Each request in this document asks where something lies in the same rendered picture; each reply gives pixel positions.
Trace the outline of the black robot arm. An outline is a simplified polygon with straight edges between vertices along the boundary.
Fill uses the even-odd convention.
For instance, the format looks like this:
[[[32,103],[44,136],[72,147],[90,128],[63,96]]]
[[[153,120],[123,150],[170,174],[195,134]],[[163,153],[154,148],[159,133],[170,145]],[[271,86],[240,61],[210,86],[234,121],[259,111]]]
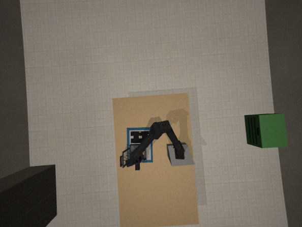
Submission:
[[[163,133],[166,133],[170,138],[171,142],[173,143],[173,148],[175,148],[175,158],[176,159],[184,159],[184,148],[181,142],[177,139],[169,121],[161,121],[161,122],[154,122],[151,127],[150,131],[144,140],[140,143],[140,145],[131,153],[131,158],[126,160],[126,166],[130,167],[135,165],[135,170],[140,170],[140,163],[141,163],[141,154],[144,150],[151,144],[154,139],[159,139]],[[178,142],[179,141],[179,142]]]

